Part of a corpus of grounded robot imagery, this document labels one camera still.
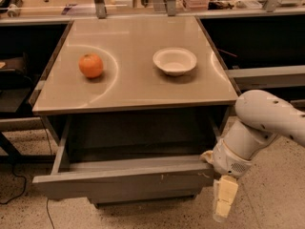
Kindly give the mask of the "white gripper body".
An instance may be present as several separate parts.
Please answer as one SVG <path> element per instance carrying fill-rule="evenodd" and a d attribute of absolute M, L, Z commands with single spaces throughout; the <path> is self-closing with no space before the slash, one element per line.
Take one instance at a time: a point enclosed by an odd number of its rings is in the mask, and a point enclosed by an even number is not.
<path fill-rule="evenodd" d="M 220 175 L 242 177 L 252 166 L 251 161 L 236 155 L 221 138 L 213 148 L 213 167 Z"/>

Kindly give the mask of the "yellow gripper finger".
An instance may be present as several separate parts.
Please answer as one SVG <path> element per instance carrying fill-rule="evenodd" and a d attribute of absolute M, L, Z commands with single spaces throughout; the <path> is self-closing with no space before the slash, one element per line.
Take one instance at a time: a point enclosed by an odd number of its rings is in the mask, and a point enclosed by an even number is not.
<path fill-rule="evenodd" d="M 213 181 L 213 219 L 224 222 L 230 214 L 236 193 L 237 180 L 231 176 L 222 176 Z"/>
<path fill-rule="evenodd" d="M 206 152 L 202 153 L 200 155 L 199 159 L 201 161 L 207 162 L 209 164 L 213 164 L 214 163 L 214 160 L 213 160 L 213 151 L 209 150 L 209 151 L 206 151 Z"/>

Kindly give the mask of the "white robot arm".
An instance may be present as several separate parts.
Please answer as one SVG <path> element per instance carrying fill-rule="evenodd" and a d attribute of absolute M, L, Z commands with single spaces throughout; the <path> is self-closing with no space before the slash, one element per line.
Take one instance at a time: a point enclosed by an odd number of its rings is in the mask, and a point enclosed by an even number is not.
<path fill-rule="evenodd" d="M 250 90 L 234 105 L 237 120 L 213 149 L 200 159 L 220 174 L 213 182 L 213 219 L 224 221 L 238 190 L 237 180 L 251 168 L 252 159 L 280 135 L 305 146 L 305 113 L 265 91 Z"/>

